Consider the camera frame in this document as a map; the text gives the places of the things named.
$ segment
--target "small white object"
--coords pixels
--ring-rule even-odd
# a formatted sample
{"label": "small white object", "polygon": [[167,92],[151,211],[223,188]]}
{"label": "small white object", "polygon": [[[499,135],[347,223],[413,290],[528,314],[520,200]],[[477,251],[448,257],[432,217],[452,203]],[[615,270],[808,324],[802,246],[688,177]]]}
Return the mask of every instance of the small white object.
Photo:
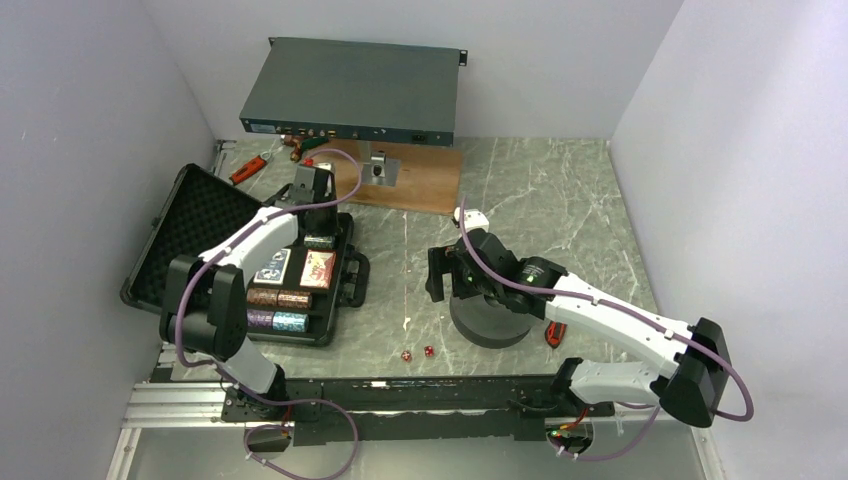
{"label": "small white object", "polygon": [[[459,222],[459,208],[453,211],[453,219]],[[475,228],[482,228],[483,231],[489,231],[489,219],[483,215],[483,212],[477,209],[465,210],[465,230],[470,232]]]}

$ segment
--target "red tool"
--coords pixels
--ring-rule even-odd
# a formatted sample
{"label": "red tool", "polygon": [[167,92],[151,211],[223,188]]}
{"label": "red tool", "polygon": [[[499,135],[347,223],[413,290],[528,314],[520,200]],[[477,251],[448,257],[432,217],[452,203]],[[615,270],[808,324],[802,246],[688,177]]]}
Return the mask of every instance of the red tool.
{"label": "red tool", "polygon": [[242,165],[241,168],[230,175],[230,182],[232,182],[233,185],[238,185],[239,183],[247,180],[253,176],[254,173],[262,170],[265,165],[268,165],[269,160],[271,160],[271,152],[265,152],[253,157],[252,160]]}
{"label": "red tool", "polygon": [[565,324],[551,322],[548,328],[545,329],[545,341],[551,348],[556,348],[562,343],[562,338],[565,337]]}

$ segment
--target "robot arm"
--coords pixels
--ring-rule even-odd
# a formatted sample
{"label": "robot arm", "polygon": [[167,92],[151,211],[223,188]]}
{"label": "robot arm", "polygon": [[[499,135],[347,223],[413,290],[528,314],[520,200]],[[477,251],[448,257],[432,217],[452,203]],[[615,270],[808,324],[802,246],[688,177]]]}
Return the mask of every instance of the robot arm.
{"label": "robot arm", "polygon": [[[569,325],[579,325],[633,354],[640,361],[596,363],[580,358],[563,362],[551,385],[578,408],[603,401],[661,405],[678,420],[697,427],[712,425],[728,373],[713,360],[678,341],[676,333],[697,342],[730,363],[721,327],[702,318],[695,326],[661,317],[604,293],[539,257],[518,260],[498,238],[487,232],[488,221],[469,210],[465,224],[472,247],[498,275],[521,286],[571,292],[573,296],[533,294],[495,281],[467,251],[462,239],[431,248],[427,291],[433,301],[444,299],[442,275],[450,273],[452,295],[460,299],[484,295],[509,310]],[[663,332],[626,312],[644,315]]]}
{"label": "robot arm", "polygon": [[[289,197],[299,205],[335,200],[332,171],[299,165]],[[214,362],[217,369],[239,385],[267,400],[287,400],[285,373],[265,358],[247,337],[245,289],[253,274],[280,248],[305,234],[335,235],[337,209],[301,209],[297,215],[283,214],[276,206],[260,208],[244,227],[218,246],[198,256],[180,255],[168,267],[159,335],[175,343],[176,314],[187,285],[201,266],[219,252],[200,278],[183,316],[182,340],[187,351]],[[278,412],[269,410],[269,416]]]}
{"label": "robot arm", "polygon": [[281,246],[298,237],[298,220],[291,214],[271,218],[278,207],[260,208],[253,219],[219,246],[198,257],[180,255],[168,269],[160,336],[174,342],[176,311],[189,279],[204,262],[247,235],[203,276],[183,320],[186,350],[208,357],[218,369],[269,400],[286,400],[285,375],[247,338],[245,289]]}

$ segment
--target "wire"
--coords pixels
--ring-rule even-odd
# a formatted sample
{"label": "wire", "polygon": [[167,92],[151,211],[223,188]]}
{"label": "wire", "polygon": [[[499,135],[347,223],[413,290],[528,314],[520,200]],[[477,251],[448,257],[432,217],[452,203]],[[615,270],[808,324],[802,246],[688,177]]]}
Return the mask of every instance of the wire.
{"label": "wire", "polygon": [[513,407],[520,408],[522,410],[526,410],[528,412],[536,412],[536,413],[548,413],[553,412],[557,408],[558,405],[554,405],[552,407],[531,407],[530,405],[525,405],[517,400],[507,399],[506,403],[512,405]]}
{"label": "wire", "polygon": [[[471,240],[469,240],[469,238],[468,238],[468,232],[465,230],[465,203],[466,203],[467,199],[468,199],[467,197],[462,197],[462,203],[460,203],[460,206],[459,206],[459,232],[462,235],[462,241],[463,241],[463,243],[465,243],[465,248],[466,248],[466,250],[468,250],[468,253],[471,255],[471,258],[473,258],[474,261],[477,263],[477,265],[481,269],[483,269],[483,271],[486,272],[489,276],[491,276],[493,279],[497,280],[499,283],[501,283],[501,284],[503,284],[507,287],[513,288],[515,290],[520,290],[520,291],[524,291],[524,292],[528,292],[528,293],[537,293],[537,294],[542,294],[542,295],[559,295],[559,296],[563,296],[563,297],[578,298],[578,299],[581,299],[581,300],[586,300],[588,302],[594,302],[595,301],[594,297],[592,297],[591,295],[585,294],[585,293],[570,292],[570,291],[566,291],[566,290],[555,290],[555,289],[552,289],[552,288],[540,288],[540,287],[530,287],[530,286],[527,286],[527,285],[521,285],[521,284],[512,282],[510,280],[507,280],[506,278],[498,275],[494,270],[489,268],[489,266],[486,265],[485,262],[483,262],[483,260],[480,258],[480,256],[477,254],[477,252],[474,250],[474,247],[471,245]],[[630,315],[631,317],[641,321],[642,323],[648,325],[649,327],[653,328],[654,330],[656,330],[656,331],[658,331],[662,334],[666,333],[665,327],[663,327],[659,323],[651,320],[650,318],[646,317],[645,315],[642,315],[641,313],[633,310],[632,308],[628,308],[624,305],[621,305],[621,304],[616,303],[616,302],[609,301],[607,299],[598,299],[597,304],[603,305],[605,307],[612,308],[613,310],[618,310],[619,312]],[[724,369],[733,378],[733,381],[736,382],[736,385],[739,387],[739,391],[742,393],[742,398],[745,401],[745,413],[742,414],[742,415],[738,415],[738,414],[734,414],[734,413],[726,413],[726,412],[722,412],[722,411],[716,411],[715,415],[717,417],[726,418],[728,420],[734,420],[734,421],[737,421],[737,422],[747,422],[748,420],[751,420],[751,418],[754,416],[754,401],[751,398],[751,392],[748,391],[748,386],[745,385],[745,382],[742,380],[742,377],[739,375],[738,372],[736,372],[736,369],[733,368],[733,366],[730,364],[730,362],[721,358],[720,355],[716,354],[715,352],[713,352],[709,348],[701,345],[700,343],[698,343],[698,342],[696,342],[692,339],[686,338],[686,337],[680,335],[679,333],[674,333],[671,338],[673,340],[677,340],[678,342],[682,342],[682,343],[686,344],[686,346],[688,346],[688,347],[692,347],[693,349],[698,350],[699,352],[701,352],[704,355],[706,355],[707,357],[709,357],[710,360],[716,362],[722,369]]]}
{"label": "wire", "polygon": [[651,416],[648,417],[648,420],[644,423],[644,425],[642,425],[642,428],[639,430],[639,433],[637,433],[636,436],[633,437],[633,440],[630,440],[630,443],[628,443],[626,447],[622,448],[621,450],[619,450],[615,453],[610,453],[608,455],[595,455],[595,456],[575,455],[575,454],[569,452],[568,450],[565,450],[564,448],[560,449],[560,447],[558,447],[556,444],[554,444],[554,442],[551,441],[550,438],[547,440],[548,445],[550,445],[551,447],[553,447],[554,450],[556,450],[557,455],[564,453],[567,456],[573,458],[574,460],[579,460],[581,462],[605,462],[607,460],[613,460],[615,458],[623,457],[624,455],[627,455],[628,453],[630,453],[630,451],[633,450],[636,447],[636,445],[638,445],[639,442],[642,441],[643,438],[645,438],[645,435],[648,434],[648,430],[651,429],[651,425],[654,424],[654,421],[657,419],[657,415],[659,415],[659,413],[660,413],[660,408],[659,407],[655,408],[654,411],[651,412]]}
{"label": "wire", "polygon": [[649,408],[654,408],[655,405],[640,405],[638,403],[627,403],[627,402],[615,402],[622,407],[632,408],[633,410],[647,410]]}
{"label": "wire", "polygon": [[273,142],[271,142],[271,146],[268,147],[268,150],[266,150],[264,153],[270,153],[271,156],[273,157],[277,153],[281,152],[284,148],[286,148],[286,144],[283,142],[283,136],[282,135],[280,135],[280,146],[275,148],[276,145],[277,145],[277,141],[274,140]]}
{"label": "wire", "polygon": [[580,412],[580,416],[577,417],[577,420],[575,420],[571,423],[566,423],[565,425],[560,425],[559,429],[560,430],[572,430],[572,429],[576,428],[577,425],[580,425],[580,422],[582,422],[583,419],[586,418],[586,414],[588,414],[588,413],[589,413],[589,409],[584,408],[583,411]]}
{"label": "wire", "polygon": [[[238,381],[235,378],[233,378],[230,374],[228,374],[227,372],[225,372],[221,369],[218,369],[217,371],[218,371],[218,374],[221,375],[223,378],[225,378],[227,381],[233,382],[234,385],[238,384]],[[341,468],[339,468],[336,471],[336,473],[333,473],[331,475],[327,475],[326,477],[320,477],[320,478],[301,477],[300,475],[289,472],[288,470],[280,467],[279,465],[275,465],[275,464],[259,457],[258,455],[256,455],[255,453],[253,453],[250,450],[250,437],[253,436],[256,432],[263,431],[263,430],[274,430],[274,431],[280,430],[280,426],[276,425],[276,424],[259,425],[258,427],[251,428],[250,430],[248,430],[244,434],[244,451],[247,453],[248,458],[251,458],[251,459],[261,463],[262,466],[268,467],[271,470],[274,470],[275,472],[280,473],[282,475],[285,475],[285,476],[292,478],[294,480],[333,480],[335,478],[339,478],[340,476],[344,475],[344,473],[347,471],[347,469],[350,468],[350,465],[353,463],[353,459],[356,458],[356,452],[359,451],[359,430],[356,428],[356,422],[353,420],[353,417],[350,415],[350,413],[347,410],[345,410],[344,408],[342,408],[339,404],[337,404],[335,402],[331,402],[330,400],[324,400],[323,398],[305,398],[305,399],[300,399],[300,400],[285,400],[285,401],[268,400],[267,398],[263,398],[258,393],[254,392],[253,390],[251,390],[250,388],[248,388],[244,385],[239,385],[239,390],[241,390],[244,393],[248,394],[249,396],[253,397],[257,401],[260,401],[260,402],[262,402],[266,405],[271,405],[271,406],[274,406],[274,407],[291,407],[291,406],[295,406],[295,405],[313,404],[313,403],[326,405],[328,407],[331,407],[331,408],[338,410],[339,413],[341,413],[345,417],[345,420],[347,420],[347,422],[350,424],[351,429],[353,430],[353,449],[350,452],[350,456],[348,457],[345,464],[342,465]]]}
{"label": "wire", "polygon": [[[352,156],[350,156],[347,152],[344,152],[344,151],[339,150],[337,148],[322,148],[320,150],[313,152],[312,154],[316,155],[316,154],[319,154],[319,153],[337,153],[337,154],[343,156],[344,158],[346,158],[347,160],[349,160],[351,163],[353,163],[353,166],[356,169],[356,171],[360,172],[359,164],[357,164],[356,160]],[[175,324],[174,324],[174,346],[176,347],[177,359],[180,361],[180,363],[183,364],[186,368],[193,368],[193,367],[198,367],[198,366],[201,366],[201,365],[213,365],[215,363],[212,360],[200,360],[200,361],[197,361],[197,362],[189,362],[188,359],[185,356],[185,347],[183,345],[183,322],[185,320],[185,311],[186,311],[186,308],[188,308],[188,302],[191,299],[192,292],[194,292],[195,287],[197,287],[197,283],[200,281],[200,278],[203,277],[203,275],[207,271],[209,271],[210,268],[212,268],[212,265],[215,265],[216,263],[218,263],[218,261],[220,261],[222,258],[224,258],[224,256],[227,255],[227,252],[232,251],[232,249],[234,249],[239,244],[241,244],[241,242],[243,242],[245,239],[247,239],[259,227],[264,225],[265,221],[273,220],[275,218],[282,217],[283,215],[288,215],[290,213],[299,212],[299,211],[303,211],[303,210],[312,210],[312,209],[316,209],[316,208],[327,208],[327,207],[336,206],[336,205],[338,205],[342,202],[347,201],[352,196],[356,195],[356,192],[359,191],[359,188],[361,186],[362,186],[362,174],[360,173],[357,176],[356,185],[353,187],[353,190],[351,190],[349,193],[347,193],[346,195],[344,195],[341,198],[338,198],[336,200],[332,200],[332,201],[329,201],[329,202],[324,202],[324,203],[313,203],[313,204],[309,204],[309,205],[296,205],[296,206],[287,207],[287,208],[284,208],[282,210],[279,210],[277,212],[274,212],[274,213],[268,215],[267,218],[263,219],[264,221],[263,220],[257,220],[256,222],[250,224],[247,228],[245,228],[242,233],[240,233],[238,236],[236,236],[233,239],[233,241],[230,242],[224,248],[222,248],[221,251],[219,251],[218,253],[213,255],[212,258],[210,258],[203,265],[201,265],[200,268],[197,270],[197,273],[195,273],[194,276],[191,277],[188,284],[186,285],[186,289],[183,292],[182,297],[180,298],[179,307],[177,308],[177,314],[176,314],[176,319],[175,319]],[[238,381],[236,379],[232,378],[226,372],[218,369],[218,373],[221,375],[221,377],[233,382],[233,384],[238,383]],[[344,417],[350,423],[350,426],[353,430],[353,451],[350,454],[350,458],[348,458],[347,462],[345,462],[345,464],[342,466],[341,469],[339,469],[339,471],[337,471],[336,473],[329,475],[327,477],[322,477],[322,478],[319,478],[319,479],[310,479],[308,477],[301,477],[301,476],[295,475],[294,473],[291,473],[287,470],[284,470],[284,469],[278,467],[277,465],[274,465],[273,463],[266,462],[264,459],[259,458],[258,456],[253,454],[253,452],[250,451],[250,447],[248,445],[248,439],[250,438],[250,436],[253,433],[255,433],[256,431],[259,431],[259,430],[270,430],[270,429],[278,430],[280,428],[279,425],[261,425],[259,427],[248,430],[247,434],[244,437],[244,447],[245,447],[245,450],[247,450],[248,457],[256,460],[257,462],[261,463],[262,465],[270,467],[272,470],[274,470],[278,473],[281,473],[281,474],[283,474],[283,475],[285,475],[289,478],[293,478],[295,480],[332,480],[332,479],[338,478],[340,475],[342,475],[350,467],[350,465],[353,463],[353,459],[356,457],[356,452],[359,449],[359,431],[356,429],[356,423],[353,421],[353,417],[351,417],[350,414],[344,408],[340,407],[336,403],[333,403],[333,402],[328,401],[328,400],[320,399],[320,398],[310,398],[310,399],[303,399],[303,400],[289,400],[289,401],[285,401],[285,402],[268,400],[266,398],[263,398],[262,396],[260,396],[256,392],[254,392],[253,390],[250,390],[249,388],[245,387],[244,385],[241,385],[240,389],[242,391],[244,391],[245,393],[247,393],[248,395],[250,395],[251,397],[253,397],[255,400],[257,400],[261,403],[264,403],[266,405],[271,405],[271,406],[285,407],[285,406],[300,405],[300,404],[304,404],[304,403],[319,403],[319,404],[322,404],[322,405],[327,405],[328,407],[332,407],[332,408],[338,410],[339,412],[341,412],[341,414],[344,415]]]}
{"label": "wire", "polygon": [[283,433],[286,436],[289,435],[289,431],[286,430],[286,424],[289,423],[289,420],[291,420],[291,410],[292,410],[292,408],[293,407],[291,405],[289,405],[289,408],[286,409],[286,414],[283,415]]}

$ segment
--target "red screwdriver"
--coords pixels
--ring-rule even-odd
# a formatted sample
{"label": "red screwdriver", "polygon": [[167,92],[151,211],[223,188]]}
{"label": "red screwdriver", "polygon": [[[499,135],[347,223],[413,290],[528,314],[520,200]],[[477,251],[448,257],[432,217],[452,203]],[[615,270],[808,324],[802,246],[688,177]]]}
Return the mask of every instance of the red screwdriver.
{"label": "red screwdriver", "polygon": [[232,175],[230,175],[230,182],[232,184],[238,185],[239,183],[247,180],[252,177],[253,174],[262,170],[265,165],[268,165],[268,162],[271,160],[271,152],[265,152],[261,155],[257,155],[253,157],[250,161],[241,166],[238,170],[235,171]]}

